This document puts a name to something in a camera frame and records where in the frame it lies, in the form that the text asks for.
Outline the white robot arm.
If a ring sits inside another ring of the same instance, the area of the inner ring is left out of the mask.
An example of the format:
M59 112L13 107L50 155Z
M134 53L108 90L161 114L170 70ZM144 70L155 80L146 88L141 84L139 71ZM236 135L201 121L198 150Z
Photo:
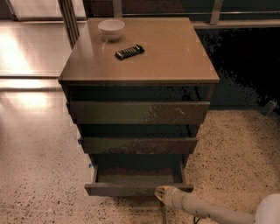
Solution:
M159 186L155 190L155 196L168 207L180 209L197 218L209 218L218 224L280 224L279 193L263 198L254 214L213 205L175 186Z

